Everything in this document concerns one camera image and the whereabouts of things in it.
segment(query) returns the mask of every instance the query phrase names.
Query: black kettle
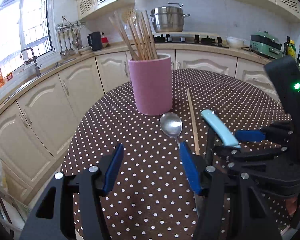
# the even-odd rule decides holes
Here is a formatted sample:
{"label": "black kettle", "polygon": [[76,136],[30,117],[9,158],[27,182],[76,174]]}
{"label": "black kettle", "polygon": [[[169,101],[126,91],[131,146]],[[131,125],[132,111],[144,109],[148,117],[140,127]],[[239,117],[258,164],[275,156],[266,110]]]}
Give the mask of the black kettle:
{"label": "black kettle", "polygon": [[88,44],[93,51],[102,49],[102,41],[100,32],[93,32],[88,35]]}

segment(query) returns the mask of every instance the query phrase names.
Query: green electric grill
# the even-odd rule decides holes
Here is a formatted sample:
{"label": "green electric grill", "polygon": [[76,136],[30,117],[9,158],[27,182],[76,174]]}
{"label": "green electric grill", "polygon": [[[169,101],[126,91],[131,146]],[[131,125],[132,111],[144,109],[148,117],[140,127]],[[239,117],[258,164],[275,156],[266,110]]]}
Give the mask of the green electric grill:
{"label": "green electric grill", "polygon": [[282,58],[282,44],[268,32],[258,32],[251,35],[250,50],[269,58]]}

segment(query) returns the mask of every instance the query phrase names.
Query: faucet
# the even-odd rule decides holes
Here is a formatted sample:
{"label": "faucet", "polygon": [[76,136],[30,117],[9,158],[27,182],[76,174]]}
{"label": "faucet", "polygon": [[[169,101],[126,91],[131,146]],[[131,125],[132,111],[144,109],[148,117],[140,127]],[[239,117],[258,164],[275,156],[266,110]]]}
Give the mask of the faucet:
{"label": "faucet", "polygon": [[34,62],[35,72],[36,72],[36,74],[37,74],[37,77],[40,77],[40,76],[41,76],[41,72],[40,72],[40,67],[41,67],[41,65],[40,65],[40,67],[38,67],[37,61],[36,61],[36,59],[37,59],[38,57],[34,55],[33,49],[32,49],[31,47],[22,49],[22,50],[20,51],[20,58],[22,57],[22,52],[23,52],[23,51],[27,51],[27,50],[29,50],[29,49],[30,49],[31,52],[32,52],[32,59],[30,58],[29,60],[26,60],[24,63],[26,63],[26,65],[28,65],[28,64],[30,64],[31,62]]}

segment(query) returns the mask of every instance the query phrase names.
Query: window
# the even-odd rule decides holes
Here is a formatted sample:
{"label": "window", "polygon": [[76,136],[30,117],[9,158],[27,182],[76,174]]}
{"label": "window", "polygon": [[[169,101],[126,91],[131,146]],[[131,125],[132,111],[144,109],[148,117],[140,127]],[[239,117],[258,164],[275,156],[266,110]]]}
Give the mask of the window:
{"label": "window", "polygon": [[52,50],[47,21],[47,0],[5,0],[0,8],[0,68],[5,77],[32,57]]}

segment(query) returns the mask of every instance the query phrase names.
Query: round table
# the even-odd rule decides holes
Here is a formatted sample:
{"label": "round table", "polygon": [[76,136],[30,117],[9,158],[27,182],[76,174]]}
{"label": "round table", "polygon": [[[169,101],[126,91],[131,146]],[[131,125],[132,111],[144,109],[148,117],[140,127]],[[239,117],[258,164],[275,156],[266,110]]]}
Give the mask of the round table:
{"label": "round table", "polygon": [[[200,116],[214,108],[231,131],[258,129],[272,120],[288,120],[283,108],[253,85],[222,74],[184,69],[172,72],[173,108],[183,122],[180,141],[194,152],[194,140],[186,89],[192,97],[200,153],[205,154],[207,126]],[[194,194],[180,162],[177,143],[159,127],[160,116],[145,116],[136,109],[131,82],[106,93],[80,122],[62,164],[66,175],[78,174],[98,165],[102,155],[111,154],[118,142],[124,158],[112,192],[101,198],[112,239],[191,239],[198,220]],[[247,143],[243,149],[277,147],[264,141]],[[226,162],[214,156],[214,165]],[[274,211],[279,229],[287,227],[290,216],[284,201],[264,196]],[[230,198],[225,195],[220,239],[225,239]],[[74,221],[83,236],[80,204],[74,194]]]}

